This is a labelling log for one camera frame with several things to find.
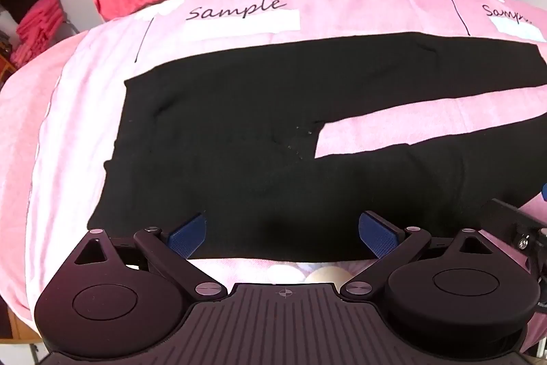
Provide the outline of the black pants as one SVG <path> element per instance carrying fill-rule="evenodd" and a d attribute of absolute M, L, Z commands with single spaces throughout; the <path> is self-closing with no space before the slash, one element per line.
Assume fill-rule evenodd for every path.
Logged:
<path fill-rule="evenodd" d="M 493 198 L 521 207 L 546 182 L 546 117 L 319 156 L 322 131 L 395 106 L 546 84 L 537 46 L 396 33 L 233 49 L 172 61 L 126 84 L 106 181 L 88 225 L 167 232 L 203 214 L 198 256 L 356 260 L 371 210 L 451 236 Z"/>

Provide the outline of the pink printed bed sheet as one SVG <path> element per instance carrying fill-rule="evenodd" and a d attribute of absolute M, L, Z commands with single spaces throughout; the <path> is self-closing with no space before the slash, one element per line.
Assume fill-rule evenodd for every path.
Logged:
<path fill-rule="evenodd" d="M 1 295 L 31 323 L 85 234 L 118 133 L 124 82 L 189 55 L 418 31 L 546 46 L 546 12 L 518 0 L 166 0 L 70 37 L 1 90 Z"/>

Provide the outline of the pile of red clothes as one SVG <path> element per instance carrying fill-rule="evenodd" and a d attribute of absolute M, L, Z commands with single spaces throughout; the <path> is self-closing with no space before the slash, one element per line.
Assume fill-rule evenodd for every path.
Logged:
<path fill-rule="evenodd" d="M 18 24 L 19 44 L 12 52 L 11 63 L 22 68 L 41 55 L 50 46 L 64 19 L 60 0 L 39 0 Z"/>

